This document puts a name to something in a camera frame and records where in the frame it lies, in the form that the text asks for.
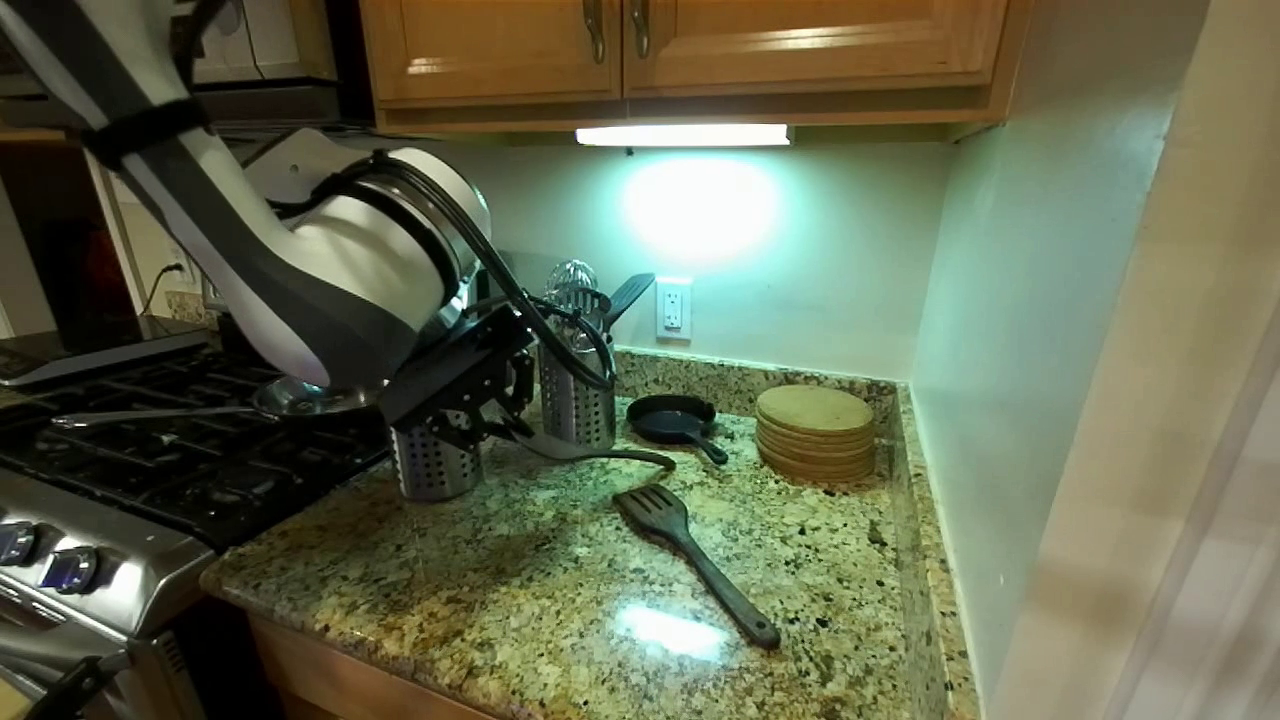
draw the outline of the oven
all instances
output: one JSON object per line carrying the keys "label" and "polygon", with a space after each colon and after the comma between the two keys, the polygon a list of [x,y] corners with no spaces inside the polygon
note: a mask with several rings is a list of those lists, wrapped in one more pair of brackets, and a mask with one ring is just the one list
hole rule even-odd
{"label": "oven", "polygon": [[199,570],[379,465],[385,420],[355,408],[56,423],[72,412],[243,408],[271,380],[250,356],[196,349],[0,408],[0,681],[32,716],[271,716],[250,639],[199,593]]}

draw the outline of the kitchen counter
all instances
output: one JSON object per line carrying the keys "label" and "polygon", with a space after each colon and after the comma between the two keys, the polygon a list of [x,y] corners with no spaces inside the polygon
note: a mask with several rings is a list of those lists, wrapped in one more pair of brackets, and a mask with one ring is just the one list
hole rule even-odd
{"label": "kitchen counter", "polygon": [[[793,483],[754,459],[740,399],[717,445],[728,468],[668,450],[673,476],[492,445],[483,483],[451,505],[404,505],[375,468],[205,582],[492,716],[972,716],[908,450],[878,445],[864,490]],[[645,480],[682,497],[696,540],[780,622],[777,653],[742,644],[681,556],[620,524],[612,490]]]}

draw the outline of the robotic arm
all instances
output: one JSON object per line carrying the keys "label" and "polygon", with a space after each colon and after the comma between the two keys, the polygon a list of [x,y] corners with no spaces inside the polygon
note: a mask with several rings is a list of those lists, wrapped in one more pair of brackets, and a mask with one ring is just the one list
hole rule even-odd
{"label": "robotic arm", "polygon": [[[287,137],[249,166],[212,137],[168,57],[170,0],[0,0],[0,26],[87,146],[117,166],[199,262],[249,344],[310,383],[400,386],[387,423],[477,403],[532,336],[579,365],[488,247],[483,196],[418,146],[355,153]],[[449,299],[488,268],[508,304],[455,325]]]}

